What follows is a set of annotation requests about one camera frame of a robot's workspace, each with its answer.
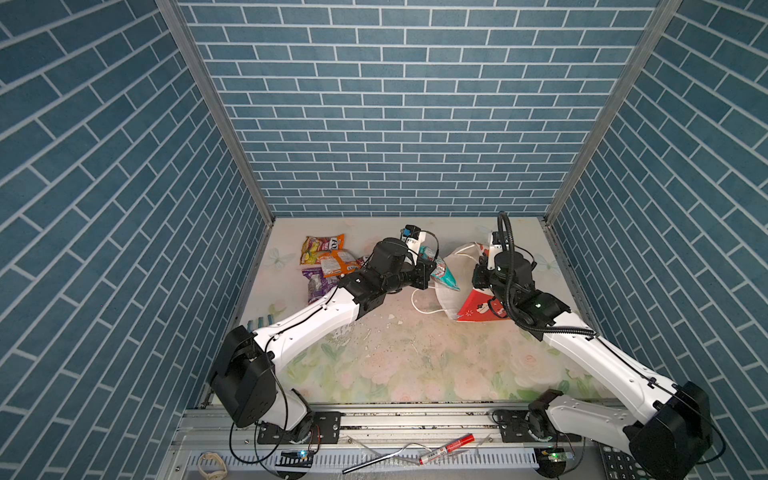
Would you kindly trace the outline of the red white paper bag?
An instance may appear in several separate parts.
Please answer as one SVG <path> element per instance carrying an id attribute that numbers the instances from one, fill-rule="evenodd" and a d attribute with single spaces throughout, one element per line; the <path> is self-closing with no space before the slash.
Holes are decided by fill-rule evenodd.
<path id="1" fill-rule="evenodd" d="M 415 303 L 415 294 L 411 295 L 413 308 L 421 314 L 432 315 L 445 313 L 450 319 L 459 322 L 491 322 L 507 320 L 508 317 L 501 303 L 493 294 L 484 294 L 472 286 L 472 274 L 479 260 L 487 253 L 487 248 L 477 242 L 457 247 L 446 257 L 442 257 L 460 287 L 459 291 L 451 290 L 437 283 L 432 277 L 434 290 L 439 307 L 433 310 L 423 310 Z"/>

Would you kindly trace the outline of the purple snack packet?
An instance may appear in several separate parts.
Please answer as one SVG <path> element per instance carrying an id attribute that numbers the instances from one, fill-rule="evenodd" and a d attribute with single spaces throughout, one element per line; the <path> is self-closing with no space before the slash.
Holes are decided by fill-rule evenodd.
<path id="1" fill-rule="evenodd" d="M 302 275 L 307 279 L 308 304 L 312 304 L 332 291 L 339 282 L 337 276 L 325 277 L 321 267 L 312 267 L 302 270 Z"/>

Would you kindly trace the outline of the teal red snack packet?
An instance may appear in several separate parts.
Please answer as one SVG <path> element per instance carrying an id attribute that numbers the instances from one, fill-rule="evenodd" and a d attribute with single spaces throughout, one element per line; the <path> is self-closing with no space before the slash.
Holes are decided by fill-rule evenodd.
<path id="1" fill-rule="evenodd" d="M 445 260 L 439 256 L 432 248 L 422 245 L 419 249 L 421 257 L 427 260 L 433 260 L 436 263 L 436 267 L 431 273 L 431 277 L 439 284 L 443 285 L 454 291 L 459 291 L 460 287 L 455 279 L 453 273 L 447 266 Z"/>

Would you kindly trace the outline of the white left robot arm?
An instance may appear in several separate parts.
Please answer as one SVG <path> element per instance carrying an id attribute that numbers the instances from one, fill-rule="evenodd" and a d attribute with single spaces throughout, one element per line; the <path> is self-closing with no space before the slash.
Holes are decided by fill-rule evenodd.
<path id="1" fill-rule="evenodd" d="M 238 428 L 259 422 L 290 431 L 309 407 L 279 385 L 277 374 L 298 354 L 331 332 L 352 324 L 407 287 L 425 290 L 436 257 L 420 254 L 431 232 L 407 225 L 398 238 L 379 241 L 363 266 L 296 314 L 254 331 L 229 331 L 213 360 L 207 382 Z"/>

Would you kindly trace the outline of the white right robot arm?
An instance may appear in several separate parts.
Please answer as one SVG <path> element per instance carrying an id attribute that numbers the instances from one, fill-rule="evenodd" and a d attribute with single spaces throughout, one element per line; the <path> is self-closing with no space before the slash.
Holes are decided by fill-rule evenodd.
<path id="1" fill-rule="evenodd" d="M 622 404 L 605 407 L 549 389 L 528 406 L 531 436 L 595 440 L 631 455 L 656 479 L 683 479 L 702 462 L 715 428 L 701 387 L 654 372 L 604 340 L 567 304 L 536 289 L 525 260 L 515 268 L 480 263 L 472 284 L 490 291 L 520 329 L 569 357 Z"/>

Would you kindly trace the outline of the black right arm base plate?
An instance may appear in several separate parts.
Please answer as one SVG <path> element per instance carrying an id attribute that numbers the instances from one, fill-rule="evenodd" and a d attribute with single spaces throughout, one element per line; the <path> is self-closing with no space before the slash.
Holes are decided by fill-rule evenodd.
<path id="1" fill-rule="evenodd" d="M 527 410 L 496 409 L 490 413 L 491 421 L 497 426 L 503 443 L 561 443 L 578 442 L 577 434 L 536 433 L 530 425 Z"/>

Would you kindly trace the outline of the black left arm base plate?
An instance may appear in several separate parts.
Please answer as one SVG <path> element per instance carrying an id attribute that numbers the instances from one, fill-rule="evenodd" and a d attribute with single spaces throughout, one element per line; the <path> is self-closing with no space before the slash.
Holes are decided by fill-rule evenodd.
<path id="1" fill-rule="evenodd" d="M 285 431 L 281 424 L 261 423 L 257 436 L 260 445 L 300 444 L 320 442 L 321 445 L 337 444 L 341 423 L 338 411 L 309 412 L 295 427 Z"/>

